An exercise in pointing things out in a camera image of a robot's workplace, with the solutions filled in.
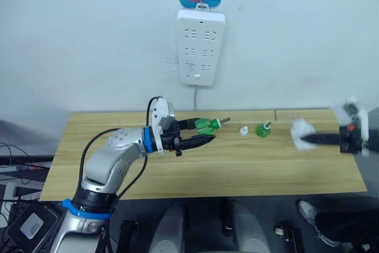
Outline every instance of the orange component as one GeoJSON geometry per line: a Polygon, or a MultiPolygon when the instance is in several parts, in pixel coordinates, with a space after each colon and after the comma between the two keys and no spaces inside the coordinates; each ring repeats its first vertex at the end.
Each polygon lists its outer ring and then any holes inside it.
{"type": "Polygon", "coordinates": [[[347,128],[348,132],[352,132],[353,130],[355,130],[355,125],[349,124],[346,128],[347,128]]]}

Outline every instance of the floor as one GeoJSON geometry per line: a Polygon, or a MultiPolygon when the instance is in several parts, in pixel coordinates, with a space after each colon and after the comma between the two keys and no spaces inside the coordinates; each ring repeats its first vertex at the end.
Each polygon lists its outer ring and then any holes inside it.
{"type": "MultiPolygon", "coordinates": [[[[370,125],[379,125],[379,108],[370,112],[370,125]]],[[[257,215],[273,253],[293,252],[289,244],[274,233],[274,226],[282,222],[288,222],[301,230],[306,253],[342,253],[344,251],[341,247],[331,248],[317,238],[313,229],[297,213],[296,201],[304,198],[325,211],[379,208],[379,155],[358,155],[355,159],[367,186],[368,191],[364,193],[234,198],[244,202],[257,215]]],[[[130,252],[147,252],[165,210],[174,203],[182,203],[188,215],[185,252],[233,250],[232,238],[223,236],[221,232],[219,205],[222,199],[216,197],[121,201],[111,219],[112,242],[116,246],[121,220],[138,220],[139,228],[131,240],[130,252]]]]}

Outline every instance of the robotic arm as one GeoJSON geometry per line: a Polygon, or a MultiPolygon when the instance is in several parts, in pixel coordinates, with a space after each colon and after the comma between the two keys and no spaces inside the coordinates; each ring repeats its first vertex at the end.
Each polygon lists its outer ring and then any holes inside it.
{"type": "Polygon", "coordinates": [[[176,121],[172,104],[163,98],[152,112],[152,127],[119,129],[108,138],[106,144],[94,153],[85,168],[85,176],[72,201],[64,200],[68,210],[54,239],[50,253],[59,252],[59,247],[69,233],[100,233],[111,217],[112,207],[117,202],[120,188],[130,165],[148,153],[164,150],[175,151],[196,148],[215,138],[202,134],[182,139],[180,130],[194,129],[197,118],[176,121]]]}

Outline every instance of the white wall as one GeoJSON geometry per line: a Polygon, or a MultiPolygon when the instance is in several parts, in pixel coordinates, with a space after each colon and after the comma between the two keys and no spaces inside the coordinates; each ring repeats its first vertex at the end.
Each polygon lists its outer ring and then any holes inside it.
{"type": "MultiPolygon", "coordinates": [[[[180,8],[0,0],[0,138],[53,153],[71,111],[144,110],[157,94],[191,110],[175,56],[180,8]]],[[[199,109],[328,107],[352,94],[378,105],[378,0],[222,0],[216,11],[226,39],[199,109]]]]}

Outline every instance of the shoe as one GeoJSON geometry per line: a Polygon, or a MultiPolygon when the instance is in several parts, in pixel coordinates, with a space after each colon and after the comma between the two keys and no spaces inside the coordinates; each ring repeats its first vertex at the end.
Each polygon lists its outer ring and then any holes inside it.
{"type": "Polygon", "coordinates": [[[312,205],[304,200],[299,200],[297,202],[297,210],[303,219],[309,223],[319,235],[319,238],[326,244],[331,247],[337,247],[341,244],[339,241],[333,241],[327,238],[324,234],[322,234],[316,226],[316,215],[318,214],[318,210],[312,205]]]}

